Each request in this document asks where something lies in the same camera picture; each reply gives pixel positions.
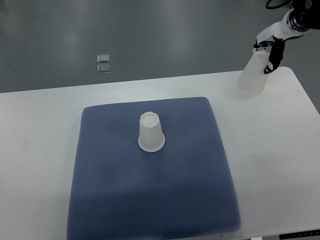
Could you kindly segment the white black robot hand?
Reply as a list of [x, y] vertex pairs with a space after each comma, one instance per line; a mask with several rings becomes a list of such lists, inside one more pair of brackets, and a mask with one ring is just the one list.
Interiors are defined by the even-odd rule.
[[263, 71], [265, 75], [278, 69], [283, 60], [284, 40], [293, 37], [293, 28], [290, 25], [289, 16], [290, 12], [287, 12], [281, 21], [273, 23], [256, 36], [252, 52], [269, 53], [268, 63]]

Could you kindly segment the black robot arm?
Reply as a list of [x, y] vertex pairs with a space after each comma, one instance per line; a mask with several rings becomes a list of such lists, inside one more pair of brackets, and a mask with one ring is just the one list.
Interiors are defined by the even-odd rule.
[[265, 7], [269, 10], [291, 4], [281, 21], [278, 21], [261, 31], [253, 45], [253, 51], [270, 49], [267, 65], [263, 73], [268, 75], [274, 72], [283, 59], [287, 40], [300, 38], [310, 30], [320, 28], [320, 2], [318, 0], [286, 0], [279, 5], [270, 6], [268, 0]]

